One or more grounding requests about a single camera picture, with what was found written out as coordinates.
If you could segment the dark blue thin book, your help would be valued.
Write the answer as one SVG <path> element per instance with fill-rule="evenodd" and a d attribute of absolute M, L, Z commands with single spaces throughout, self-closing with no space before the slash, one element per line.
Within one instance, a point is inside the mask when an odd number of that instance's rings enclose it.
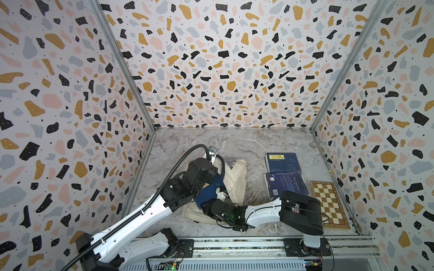
<path fill-rule="evenodd" d="M 279 198 L 284 191 L 309 195 L 309 191 L 300 171 L 266 173 L 265 180 L 271 200 Z"/>
<path fill-rule="evenodd" d="M 227 193 L 227 189 L 223 182 L 222 176 L 217 175 L 211 184 L 206 183 L 200 194 L 195 198 L 195 203 L 199 210 L 212 199 L 217 199 L 220 192 Z"/>

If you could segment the blue Little Prince book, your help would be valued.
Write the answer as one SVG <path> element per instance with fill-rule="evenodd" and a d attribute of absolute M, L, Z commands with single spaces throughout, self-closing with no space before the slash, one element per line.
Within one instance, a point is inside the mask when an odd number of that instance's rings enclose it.
<path fill-rule="evenodd" d="M 301 171 L 297 155 L 293 152 L 269 152 L 265 155 L 265 163 L 268 173 Z"/>

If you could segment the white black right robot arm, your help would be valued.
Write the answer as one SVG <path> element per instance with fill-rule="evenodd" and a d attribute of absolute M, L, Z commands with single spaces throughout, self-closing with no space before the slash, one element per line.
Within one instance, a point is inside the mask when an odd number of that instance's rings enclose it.
<path fill-rule="evenodd" d="M 201 204 L 202 211 L 216 222 L 224 222 L 229 229 L 245 232 L 262 224 L 281 222 L 303 234 L 291 238 L 285 250 L 289 256 L 323 256 L 326 245 L 322 238 L 323 224 L 329 216 L 321 211 L 321 202 L 307 195 L 284 191 L 281 197 L 258 206 L 240 206 L 229 200 L 212 199 Z"/>

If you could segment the beige canvas floral tote bag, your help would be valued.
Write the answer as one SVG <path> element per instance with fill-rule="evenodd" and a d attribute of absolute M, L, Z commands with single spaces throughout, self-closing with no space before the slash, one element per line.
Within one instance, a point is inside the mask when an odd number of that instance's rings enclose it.
<path fill-rule="evenodd" d="M 239 205 L 243 205 L 247 184 L 247 166 L 245 159 L 225 161 L 225 175 L 223 183 L 227 189 L 228 198 Z M 183 206 L 182 217 L 195 222 L 216 225 L 217 222 L 206 216 L 195 203 Z"/>

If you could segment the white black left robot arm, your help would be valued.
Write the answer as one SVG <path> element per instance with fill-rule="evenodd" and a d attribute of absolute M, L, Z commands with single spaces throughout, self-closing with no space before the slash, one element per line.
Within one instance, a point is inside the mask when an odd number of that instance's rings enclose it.
<path fill-rule="evenodd" d="M 179 240 L 170 228 L 137 240 L 141 233 L 200 195 L 205 184 L 218 175 L 213 159 L 197 158 L 186 171 L 163 184 L 143 205 L 115 225 L 95 235 L 85 233 L 76 241 L 80 265 L 85 271 L 119 271 L 151 257 L 172 257 Z"/>

